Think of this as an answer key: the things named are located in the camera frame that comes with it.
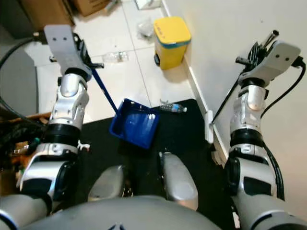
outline baseboard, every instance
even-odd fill
[[[161,11],[164,17],[170,17],[171,14],[168,10],[165,0],[161,0]]]
[[[188,65],[186,58],[183,59],[182,64],[188,76],[188,80],[192,88],[192,91],[194,93],[194,97],[197,101],[198,107],[200,108],[201,114],[204,117],[205,113],[209,110],[208,104],[206,103],[206,100],[204,99],[203,95],[200,94],[200,87],[196,81],[193,69]],[[225,145],[223,144],[221,136],[215,125],[213,125],[213,129],[214,129],[213,144],[220,158],[218,159],[218,161],[221,161],[222,165],[224,166],[228,158],[228,151],[225,148]]]

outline black mat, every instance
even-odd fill
[[[161,119],[149,150],[138,148],[110,135],[112,119],[84,125],[82,143],[90,143],[92,153],[80,157],[80,179],[70,205],[87,200],[87,195],[103,170],[124,164],[131,172],[135,195],[165,196],[158,178],[158,153],[170,151],[180,157],[189,169],[199,193],[198,212],[220,228],[233,229],[230,198],[223,191],[223,171],[211,160],[204,139],[204,121],[195,100],[179,102],[186,113],[161,112]]]

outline plastic bottle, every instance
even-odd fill
[[[123,52],[110,52],[102,55],[102,61],[103,62],[110,62],[110,63],[117,63],[117,62],[123,62],[128,61],[128,53]]]
[[[180,104],[174,104],[174,103],[168,103],[168,101],[163,102],[161,101],[161,105],[160,105],[160,109],[164,110],[164,111],[169,111],[169,112],[173,112],[173,113],[182,113],[182,112],[186,112],[187,108],[183,107]]]

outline silver metal part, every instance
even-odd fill
[[[78,55],[71,27],[69,25],[46,25],[44,32],[50,50],[61,66],[62,75],[64,76],[69,68],[78,68],[86,72],[90,79],[92,71]]]
[[[267,152],[260,146],[252,144],[237,144],[232,146],[229,152],[232,152],[235,148],[241,149],[241,153],[243,154],[259,156],[264,158],[267,162],[270,162]]]
[[[31,158],[28,166],[26,167],[23,176],[21,177],[20,181],[17,182],[17,187],[20,187],[20,191],[23,188],[24,177],[27,174],[28,169],[31,167],[32,163],[35,162],[41,156],[61,156],[66,151],[70,153],[78,153],[78,149],[71,145],[65,145],[60,143],[42,143],[39,144],[36,148],[35,155]]]
[[[36,222],[25,230],[46,228],[49,230],[219,230],[214,223],[194,210],[170,201],[142,196],[87,202]]]
[[[76,74],[66,74],[58,88],[49,124],[66,124],[81,130],[88,101],[84,79]]]
[[[93,185],[88,195],[88,201],[121,197],[124,193],[124,188],[123,166],[119,165],[107,168]]]
[[[265,89],[255,85],[244,87],[234,103],[230,133],[241,128],[250,128],[261,133],[261,113],[265,108]]]
[[[168,200],[197,210],[198,191],[186,166],[176,155],[166,152],[163,157],[163,174]]]
[[[271,195],[276,190],[275,174],[269,165],[238,158],[240,162],[240,181],[238,192],[245,192],[244,178],[249,177],[271,185]]]
[[[81,83],[85,89],[87,88],[85,80],[77,74],[69,73],[65,74],[61,80],[61,94],[64,97],[72,97],[78,92],[79,83]]]
[[[37,161],[32,163],[23,174],[20,184],[20,191],[22,191],[23,184],[27,180],[38,178],[48,179],[51,181],[51,185],[47,194],[50,196],[51,200],[53,200],[57,176],[65,162],[66,161]],[[57,205],[58,202],[52,202],[52,209],[54,209]]]
[[[256,227],[255,230],[263,230],[263,229],[273,229],[276,225],[283,225],[283,224],[296,224],[299,226],[304,226],[306,228],[306,223],[293,215],[287,212],[273,212],[271,213],[271,217],[266,218],[265,220],[261,221]]]
[[[272,219],[258,221],[255,230],[271,229],[283,223],[299,223],[306,226],[306,223],[290,216],[284,201],[269,195],[247,195],[243,192],[233,197],[234,203],[240,216],[242,230],[249,230],[259,219],[266,215],[272,215]]]
[[[46,215],[47,207],[42,199],[34,199],[27,195],[8,195],[0,198],[0,216],[9,220],[17,229]]]
[[[273,30],[270,34],[265,38],[265,40],[261,43],[263,48],[266,48],[277,36],[279,32],[277,30]]]
[[[269,54],[250,72],[242,73],[238,83],[248,78],[258,78],[268,86],[270,81],[284,73],[300,54],[301,50],[285,42],[276,41],[272,44]]]
[[[240,63],[242,65],[251,65],[252,64],[252,62],[250,60],[243,58],[243,57],[237,57],[236,63]]]

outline plastic bag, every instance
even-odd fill
[[[154,34],[154,25],[151,18],[137,24],[139,38],[150,39]]]

